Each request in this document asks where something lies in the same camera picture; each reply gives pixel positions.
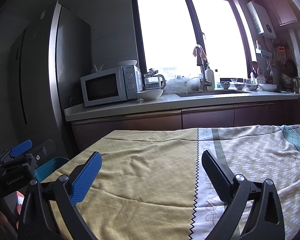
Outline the left hand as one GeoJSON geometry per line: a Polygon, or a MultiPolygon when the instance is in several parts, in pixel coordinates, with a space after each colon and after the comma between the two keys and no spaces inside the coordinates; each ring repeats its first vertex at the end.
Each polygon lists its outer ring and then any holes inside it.
{"type": "Polygon", "coordinates": [[[18,239],[19,216],[24,195],[19,191],[0,198],[0,239],[18,239]]]}

